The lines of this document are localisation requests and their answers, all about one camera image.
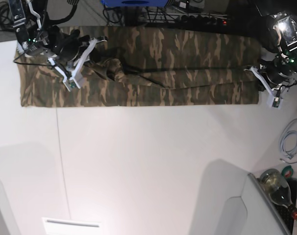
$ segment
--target camouflage cloth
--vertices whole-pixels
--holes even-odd
[[[47,67],[18,65],[21,105],[160,106],[256,104],[257,79],[244,66],[254,65],[260,46],[251,38],[145,27],[87,26],[81,35],[105,35],[102,61],[82,70],[87,82],[68,92],[62,76]],[[45,58],[22,58],[45,63]]]

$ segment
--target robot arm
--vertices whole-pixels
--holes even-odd
[[[89,35],[79,37],[79,30],[73,30],[67,35],[56,26],[71,19],[79,0],[68,0],[73,9],[69,16],[60,20],[49,19],[48,0],[8,0],[8,2],[21,53],[18,58],[43,55],[64,77],[63,83],[68,91],[75,87],[80,89],[84,83],[80,73],[83,64],[90,60],[89,55],[95,45],[107,41],[107,38],[95,39]]]
[[[282,95],[297,85],[291,78],[297,74],[297,23],[286,12],[271,15],[269,31],[278,54],[273,61],[260,60],[260,68],[249,70],[258,78],[269,93],[268,104],[280,108]]]

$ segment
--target red cap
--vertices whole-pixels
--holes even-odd
[[[297,210],[292,212],[291,216],[292,216],[293,219],[297,220]]]

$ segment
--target wine bottle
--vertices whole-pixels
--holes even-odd
[[[288,182],[276,169],[265,171],[260,177],[260,183],[270,200],[288,209],[291,217],[297,219],[297,208],[291,201],[291,190]]]

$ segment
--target white cable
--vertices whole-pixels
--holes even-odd
[[[288,139],[288,137],[295,136],[297,138],[297,131],[290,130],[292,128],[292,126],[294,126],[296,123],[297,123],[297,118],[293,119],[291,122],[289,122],[279,138],[278,150],[285,158],[292,159],[297,154],[297,141],[296,141],[295,146],[292,149],[286,150],[286,147],[285,147],[285,143],[286,143],[286,140]],[[280,160],[283,161],[284,163],[288,163],[288,164],[297,163],[297,161],[290,163],[282,158]]]

